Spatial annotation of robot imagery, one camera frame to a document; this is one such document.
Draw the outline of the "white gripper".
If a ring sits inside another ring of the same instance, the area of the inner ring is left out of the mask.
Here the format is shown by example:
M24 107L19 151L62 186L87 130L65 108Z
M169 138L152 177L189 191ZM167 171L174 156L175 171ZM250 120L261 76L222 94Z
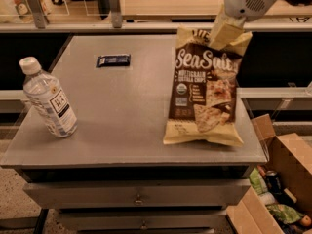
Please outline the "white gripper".
M245 20L260 19L276 1L224 0L210 32L209 46L216 50L227 46L228 51L243 56L253 38L251 32L243 33Z

